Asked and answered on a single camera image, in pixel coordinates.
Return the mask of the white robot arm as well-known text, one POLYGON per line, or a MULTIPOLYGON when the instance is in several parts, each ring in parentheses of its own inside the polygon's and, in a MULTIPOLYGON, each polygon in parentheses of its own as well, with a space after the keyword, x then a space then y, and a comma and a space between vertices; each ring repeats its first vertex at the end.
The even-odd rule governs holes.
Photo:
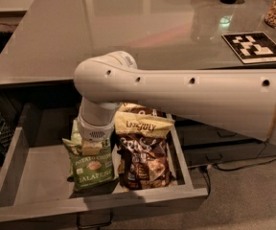
POLYGON ((276 69, 142 70, 119 51, 81 62, 74 85, 85 104, 140 104, 276 146, 276 69))

